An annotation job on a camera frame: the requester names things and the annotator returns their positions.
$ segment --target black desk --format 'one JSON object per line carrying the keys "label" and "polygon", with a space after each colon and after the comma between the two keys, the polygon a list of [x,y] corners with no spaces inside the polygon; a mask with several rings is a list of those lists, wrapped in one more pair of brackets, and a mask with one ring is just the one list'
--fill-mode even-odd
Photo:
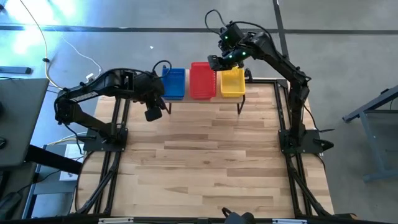
{"label": "black desk", "polygon": [[30,145],[44,96],[49,85],[45,78],[0,81],[0,137],[7,144],[0,149],[0,169],[12,169],[24,161],[78,174],[81,163]]}

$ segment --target gray floor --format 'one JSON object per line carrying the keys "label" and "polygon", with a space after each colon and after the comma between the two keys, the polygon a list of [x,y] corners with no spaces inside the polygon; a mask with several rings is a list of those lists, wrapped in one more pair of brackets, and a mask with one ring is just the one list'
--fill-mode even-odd
{"label": "gray floor", "polygon": [[[205,12],[217,8],[225,21],[256,22],[276,29],[272,0],[118,0],[62,1],[25,0],[39,23],[47,25],[144,28],[204,28]],[[398,1],[394,0],[280,0],[285,29],[396,30]],[[1,25],[31,24],[19,1],[8,0],[0,12]],[[209,16],[210,27],[221,24]],[[114,67],[151,69],[160,59],[174,67],[188,68],[191,62],[205,61],[218,54],[218,37],[211,33],[189,32],[45,32],[52,60],[50,75],[62,86],[72,87],[97,68],[80,57],[60,36],[81,53],[93,57],[106,70]],[[0,30],[0,65],[29,66],[30,76],[44,77],[44,45],[35,29]],[[279,34],[273,34],[280,49]],[[370,148],[359,121],[343,123],[341,117],[398,83],[398,35],[315,35],[287,34],[287,49],[295,65],[311,76],[309,97],[320,128],[336,128],[322,137],[335,143],[325,153],[326,175],[336,213],[355,213],[361,219],[397,222],[398,180],[365,184],[363,174],[374,171]],[[280,77],[265,62],[246,63],[256,77]],[[47,93],[36,125],[32,144],[41,146],[69,135],[54,120],[54,93]],[[82,108],[93,113],[95,100]],[[76,131],[82,127],[73,126]],[[58,215],[49,207],[69,198],[46,195],[38,200],[35,216]]]}

